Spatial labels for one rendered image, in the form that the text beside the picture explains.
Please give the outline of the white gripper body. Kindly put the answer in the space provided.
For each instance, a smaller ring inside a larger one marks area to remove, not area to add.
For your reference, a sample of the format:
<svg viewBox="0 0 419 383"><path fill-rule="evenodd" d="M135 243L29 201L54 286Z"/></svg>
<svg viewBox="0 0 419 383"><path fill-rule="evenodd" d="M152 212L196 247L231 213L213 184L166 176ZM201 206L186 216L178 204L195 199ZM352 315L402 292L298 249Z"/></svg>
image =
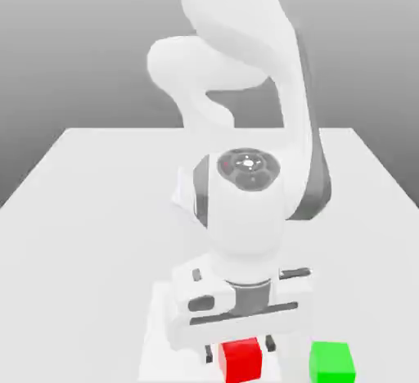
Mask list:
<svg viewBox="0 0 419 383"><path fill-rule="evenodd" d="M247 317L222 313L202 318L166 320L166 335L172 349L199 349L206 345L244 340L262 335L287 334L312 326L312 303L271 305Z"/></svg>

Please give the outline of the small red cube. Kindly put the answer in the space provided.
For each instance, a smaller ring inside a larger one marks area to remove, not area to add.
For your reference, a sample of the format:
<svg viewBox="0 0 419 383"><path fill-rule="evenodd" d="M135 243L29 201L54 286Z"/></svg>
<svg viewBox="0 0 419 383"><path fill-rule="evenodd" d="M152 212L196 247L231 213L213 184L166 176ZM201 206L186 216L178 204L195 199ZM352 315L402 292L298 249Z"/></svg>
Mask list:
<svg viewBox="0 0 419 383"><path fill-rule="evenodd" d="M218 359L225 383L243 383L261 377L263 355L255 337L219 344Z"/></svg>

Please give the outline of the small green cube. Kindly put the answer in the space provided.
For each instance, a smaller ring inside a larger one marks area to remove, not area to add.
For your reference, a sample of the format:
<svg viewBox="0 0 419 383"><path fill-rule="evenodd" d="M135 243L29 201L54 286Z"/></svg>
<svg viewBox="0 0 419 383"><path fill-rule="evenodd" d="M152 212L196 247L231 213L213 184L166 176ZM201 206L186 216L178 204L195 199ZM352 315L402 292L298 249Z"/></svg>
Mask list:
<svg viewBox="0 0 419 383"><path fill-rule="evenodd" d="M354 383L356 371L347 343L314 341L309 356L311 383Z"/></svg>

